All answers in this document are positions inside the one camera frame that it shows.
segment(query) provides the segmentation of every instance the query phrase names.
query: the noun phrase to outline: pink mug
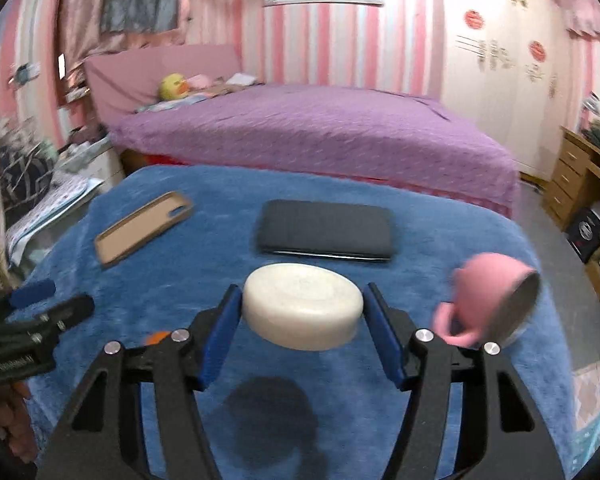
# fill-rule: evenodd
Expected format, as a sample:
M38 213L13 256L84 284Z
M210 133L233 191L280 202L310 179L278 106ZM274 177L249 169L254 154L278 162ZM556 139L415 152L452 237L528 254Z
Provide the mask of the pink mug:
M481 253L454 271L453 303L440 303L433 317L433 332L448 344L470 348L481 340L501 346L510 342L538 298L538 272L528 265L497 253ZM463 332L452 335L456 318Z

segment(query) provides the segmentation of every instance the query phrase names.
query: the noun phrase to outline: white soap bar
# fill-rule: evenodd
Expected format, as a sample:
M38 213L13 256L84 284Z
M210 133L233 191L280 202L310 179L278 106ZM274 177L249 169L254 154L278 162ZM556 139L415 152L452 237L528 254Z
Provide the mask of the white soap bar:
M362 315L359 288L304 264L273 264L244 284L242 315L263 339L294 350L328 350L353 339Z

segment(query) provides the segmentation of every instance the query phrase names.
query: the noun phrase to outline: hand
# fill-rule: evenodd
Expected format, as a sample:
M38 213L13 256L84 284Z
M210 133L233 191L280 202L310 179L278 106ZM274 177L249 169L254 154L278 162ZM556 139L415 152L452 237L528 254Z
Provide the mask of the hand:
M38 455L31 419L24 399L31 392L24 383L0 386L0 438L11 452L24 463L33 462Z

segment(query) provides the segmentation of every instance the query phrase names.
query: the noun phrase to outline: yellow plush toy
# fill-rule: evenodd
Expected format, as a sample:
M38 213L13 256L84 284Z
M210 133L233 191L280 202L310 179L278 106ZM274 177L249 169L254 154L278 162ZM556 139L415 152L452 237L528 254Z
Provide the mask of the yellow plush toy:
M184 99L190 93L189 83L182 74L171 74L160 83L160 99L163 101L175 101Z

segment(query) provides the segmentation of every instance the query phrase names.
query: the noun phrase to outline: red sticker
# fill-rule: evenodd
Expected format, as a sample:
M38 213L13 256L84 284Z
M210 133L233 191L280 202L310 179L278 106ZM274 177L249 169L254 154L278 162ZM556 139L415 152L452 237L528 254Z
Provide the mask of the red sticker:
M474 28L475 30L480 30L484 27L484 18L477 10L468 10L465 12L464 22L467 27Z
M529 52L531 52L531 55L538 63L544 63L546 61L546 50L541 43L538 43L537 41L529 43Z

